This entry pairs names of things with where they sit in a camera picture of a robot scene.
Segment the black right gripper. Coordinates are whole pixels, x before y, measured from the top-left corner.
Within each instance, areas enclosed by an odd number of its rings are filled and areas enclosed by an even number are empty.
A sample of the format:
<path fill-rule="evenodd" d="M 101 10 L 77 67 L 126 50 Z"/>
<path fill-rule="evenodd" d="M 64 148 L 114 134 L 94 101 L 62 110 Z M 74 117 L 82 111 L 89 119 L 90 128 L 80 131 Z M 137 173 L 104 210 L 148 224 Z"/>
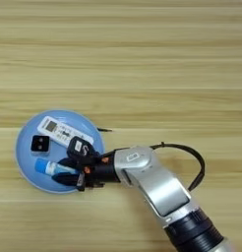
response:
<path fill-rule="evenodd" d="M 101 188 L 105 183 L 119 183 L 120 179 L 115 171 L 116 151 L 111 151 L 102 156 L 87 157 L 81 161 L 65 157 L 58 161 L 59 164 L 79 170 L 81 174 L 61 172 L 54 174 L 52 179 L 65 186 L 76 187 L 79 191 L 86 188 Z"/>

